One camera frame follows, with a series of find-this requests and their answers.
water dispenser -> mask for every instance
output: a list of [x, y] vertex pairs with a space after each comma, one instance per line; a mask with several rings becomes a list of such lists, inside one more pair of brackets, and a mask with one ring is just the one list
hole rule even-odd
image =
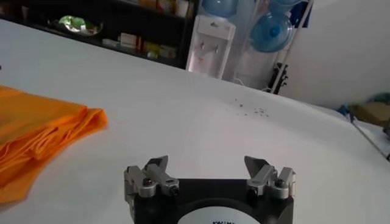
[[221, 79], [236, 27], [227, 18], [236, 14], [238, 0], [203, 0], [206, 15], [195, 19], [186, 69]]

white table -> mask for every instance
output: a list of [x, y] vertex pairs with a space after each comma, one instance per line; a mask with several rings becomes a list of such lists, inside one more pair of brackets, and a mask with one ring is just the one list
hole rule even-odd
[[50, 163], [2, 224], [131, 223], [122, 172], [161, 155], [178, 178], [248, 178], [244, 155], [292, 167], [296, 224], [390, 220], [390, 164], [351, 124], [302, 103], [1, 20], [0, 65], [0, 84], [110, 121]]

orange fabric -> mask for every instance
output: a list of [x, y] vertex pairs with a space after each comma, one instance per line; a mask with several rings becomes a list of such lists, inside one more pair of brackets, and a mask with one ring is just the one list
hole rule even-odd
[[51, 159], [106, 125], [102, 109], [0, 85], [0, 203], [22, 200]]

bolt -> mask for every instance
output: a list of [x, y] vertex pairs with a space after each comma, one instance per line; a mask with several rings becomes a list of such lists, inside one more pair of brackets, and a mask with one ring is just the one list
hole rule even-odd
[[142, 181], [142, 185], [146, 187], [150, 186], [152, 183], [153, 181], [150, 178], [144, 178], [144, 180]]
[[169, 193], [172, 196], [177, 196], [179, 194], [179, 189], [176, 186], [173, 186], [169, 189]]
[[275, 181], [275, 187], [284, 187], [285, 186], [285, 181], [282, 179], [277, 179]]

